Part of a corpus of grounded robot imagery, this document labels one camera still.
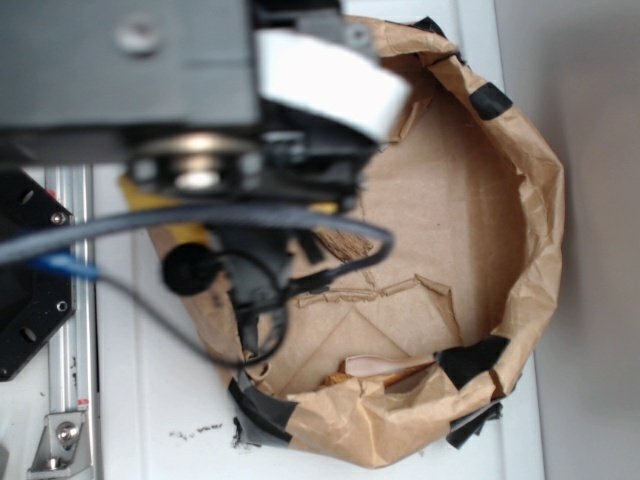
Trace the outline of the gripper finger with pad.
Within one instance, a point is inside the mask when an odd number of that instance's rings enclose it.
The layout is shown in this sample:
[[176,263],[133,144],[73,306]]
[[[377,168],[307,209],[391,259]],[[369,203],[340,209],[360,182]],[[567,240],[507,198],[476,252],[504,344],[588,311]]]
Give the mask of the gripper finger with pad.
[[390,138],[411,87],[345,46],[288,29],[255,34],[263,99],[319,116],[373,141]]

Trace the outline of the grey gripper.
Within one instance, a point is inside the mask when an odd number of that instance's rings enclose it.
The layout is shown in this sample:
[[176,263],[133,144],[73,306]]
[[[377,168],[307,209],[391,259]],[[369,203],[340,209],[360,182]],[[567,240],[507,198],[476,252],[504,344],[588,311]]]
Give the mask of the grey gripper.
[[259,89],[268,33],[374,60],[336,1],[5,1],[3,169],[122,161],[179,197],[350,201],[377,140]]

